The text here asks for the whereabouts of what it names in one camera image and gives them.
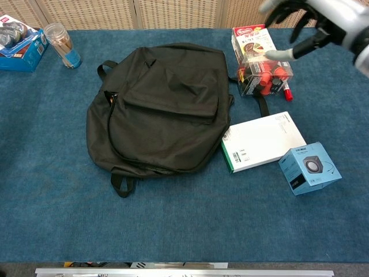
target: robot finger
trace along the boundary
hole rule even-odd
[[[295,60],[292,48],[287,50],[269,50],[265,53],[265,56],[272,61],[291,62]]]
[[[265,27],[269,27],[275,20],[277,20],[282,14],[291,11],[291,7],[287,2],[283,2],[278,5],[269,15],[265,21]]]
[[[305,12],[303,17],[300,19],[300,21],[296,24],[295,29],[293,29],[291,38],[289,39],[290,43],[293,43],[296,41],[298,36],[300,35],[301,30],[305,27],[306,24],[309,23],[311,19],[314,19],[314,15],[312,12]]]
[[[331,36],[324,30],[319,30],[314,36],[298,43],[293,47],[293,57],[298,59],[318,48],[326,46],[332,41]]]

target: woven panel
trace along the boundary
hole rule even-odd
[[[239,26],[263,24],[265,15],[258,12],[263,0],[226,0],[221,27],[232,28]]]
[[[37,0],[66,29],[134,29],[131,0]]]
[[[219,26],[218,0],[135,0],[144,29],[214,28]]]
[[[369,0],[358,0],[360,3],[369,6]]]
[[[1,0],[0,15],[3,14],[8,14],[31,27],[42,27],[41,21],[27,0]]]

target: barcode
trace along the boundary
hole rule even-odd
[[[235,159],[236,163],[239,163],[240,162],[240,158],[238,157],[237,152],[234,152],[233,153],[233,158]]]
[[[42,55],[42,52],[44,51],[44,47],[42,46],[42,44],[40,44],[40,46],[37,48],[37,51],[40,55]]]
[[[247,153],[244,149],[241,149],[239,152],[241,154],[242,161],[245,162],[247,160],[250,160],[249,156],[247,156]]]

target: blue label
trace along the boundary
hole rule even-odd
[[[81,56],[74,49],[66,54],[65,58],[70,62],[72,68],[77,68],[81,64]]]

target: robotic hand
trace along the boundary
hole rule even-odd
[[[317,21],[316,34],[291,49],[266,52],[269,59],[293,61],[333,42],[353,52],[355,67],[369,77],[369,8],[355,0],[264,0],[259,7],[261,13],[273,10],[266,27],[273,22],[281,23],[300,9],[306,12],[296,24],[290,43],[311,19]]]

